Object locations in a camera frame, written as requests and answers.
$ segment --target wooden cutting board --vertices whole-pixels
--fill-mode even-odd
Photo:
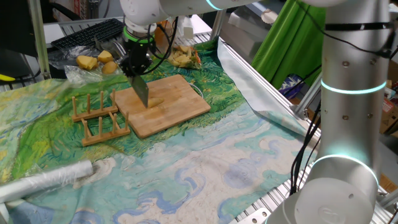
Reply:
[[[147,83],[149,98],[161,97],[164,102],[145,108],[133,88],[116,92],[116,106],[123,116],[129,112],[129,124],[145,138],[210,110],[210,105],[196,93],[181,75]]]

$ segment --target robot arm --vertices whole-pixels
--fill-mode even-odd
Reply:
[[[132,26],[144,26],[170,16],[255,1],[121,0],[121,5]],[[374,52],[384,48],[391,34],[389,0],[303,1],[327,7],[322,141],[304,188],[284,201],[266,223],[368,224],[379,185],[378,127],[389,63]]]

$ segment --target rolled plastic wrap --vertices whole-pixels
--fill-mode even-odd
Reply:
[[[93,166],[89,160],[24,177],[0,186],[0,203],[16,200],[41,190],[65,186],[78,178],[91,175]]]

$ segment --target keyboard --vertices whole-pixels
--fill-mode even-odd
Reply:
[[[124,25],[121,21],[117,19],[108,19],[74,34],[55,40],[51,42],[51,45],[58,49],[76,46],[91,46],[95,45],[95,38],[97,38],[97,40],[104,40],[114,37],[123,31],[123,27]]]

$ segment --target tablecloth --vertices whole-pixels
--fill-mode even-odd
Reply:
[[[164,63],[144,79],[182,74],[203,90],[211,111],[145,139],[132,132],[82,147],[83,125],[70,118],[72,96],[78,111],[86,110],[87,93],[91,108],[99,107],[99,91],[109,96],[129,87],[122,75],[84,86],[46,80],[1,93],[2,182],[86,158],[95,168],[73,185],[7,203],[11,223],[228,223],[286,181],[301,135],[250,108],[220,67],[216,42],[197,47],[201,70]],[[122,118],[118,123],[124,126]],[[96,134],[96,120],[88,126]],[[110,120],[103,126],[111,128]]]

